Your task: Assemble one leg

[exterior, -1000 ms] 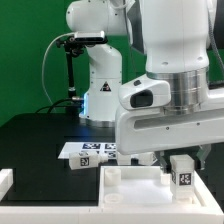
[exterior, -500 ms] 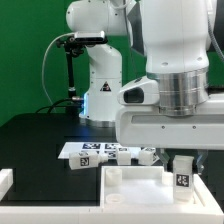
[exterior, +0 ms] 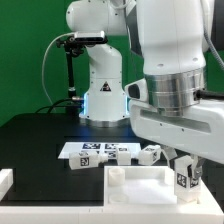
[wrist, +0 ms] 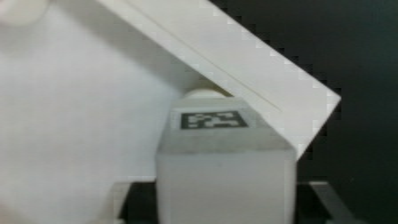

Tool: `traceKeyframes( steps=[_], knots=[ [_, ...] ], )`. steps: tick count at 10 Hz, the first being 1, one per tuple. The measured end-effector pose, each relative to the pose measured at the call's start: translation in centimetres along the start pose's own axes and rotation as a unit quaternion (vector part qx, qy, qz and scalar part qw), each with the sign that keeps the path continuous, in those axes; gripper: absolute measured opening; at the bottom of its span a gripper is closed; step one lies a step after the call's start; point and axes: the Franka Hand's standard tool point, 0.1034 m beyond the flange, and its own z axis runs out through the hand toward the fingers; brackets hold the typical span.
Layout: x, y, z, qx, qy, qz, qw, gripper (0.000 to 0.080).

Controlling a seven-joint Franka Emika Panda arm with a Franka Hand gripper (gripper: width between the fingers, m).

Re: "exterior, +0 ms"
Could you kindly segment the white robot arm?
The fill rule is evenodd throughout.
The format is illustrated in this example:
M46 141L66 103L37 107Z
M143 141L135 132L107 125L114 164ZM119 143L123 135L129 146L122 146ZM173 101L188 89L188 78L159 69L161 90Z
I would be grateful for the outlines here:
M130 119L138 137L184 151L179 175L198 179L204 160L224 164L224 94L206 88L204 53L214 0L75 0L66 11L90 57L80 117Z

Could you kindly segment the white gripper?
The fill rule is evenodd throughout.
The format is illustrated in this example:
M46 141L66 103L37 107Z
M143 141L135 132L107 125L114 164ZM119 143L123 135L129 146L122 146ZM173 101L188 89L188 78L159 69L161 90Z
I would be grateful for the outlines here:
M137 100L129 102L129 109L136 136L166 145L162 152L169 168L174 168L177 158L174 148L194 154L188 166L191 180L202 177L205 158L224 164L223 102L201 100L185 108L182 117L162 116L149 104Z

